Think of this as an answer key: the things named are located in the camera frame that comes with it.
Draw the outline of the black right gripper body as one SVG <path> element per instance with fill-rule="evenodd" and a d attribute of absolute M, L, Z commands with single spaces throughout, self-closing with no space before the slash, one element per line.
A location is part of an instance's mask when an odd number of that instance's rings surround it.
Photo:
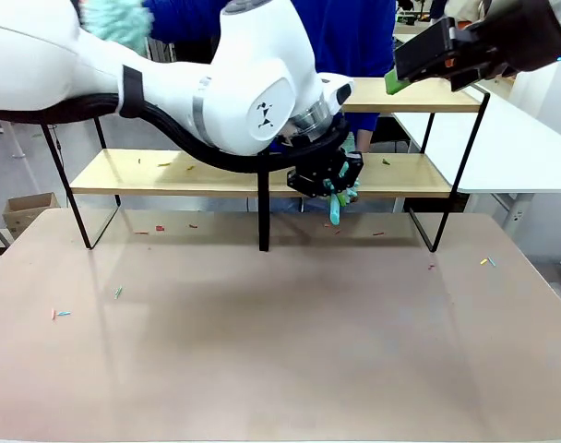
<path fill-rule="evenodd" d="M 513 77 L 561 61 L 561 1 L 485 1 L 468 48 L 496 48 Z"/>

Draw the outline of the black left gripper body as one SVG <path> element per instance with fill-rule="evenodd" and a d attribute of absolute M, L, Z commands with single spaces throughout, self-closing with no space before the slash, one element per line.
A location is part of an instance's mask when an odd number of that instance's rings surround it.
<path fill-rule="evenodd" d="M 349 170 L 339 178 L 341 166 L 349 163 Z M 330 179 L 339 194 L 356 185 L 358 176 L 364 167 L 363 154 L 360 151 L 347 152 L 343 148 L 333 150 L 326 156 L 314 161 L 297 165 L 287 173 L 287 186 L 307 197 L 329 197 L 324 187 L 324 180 Z"/>

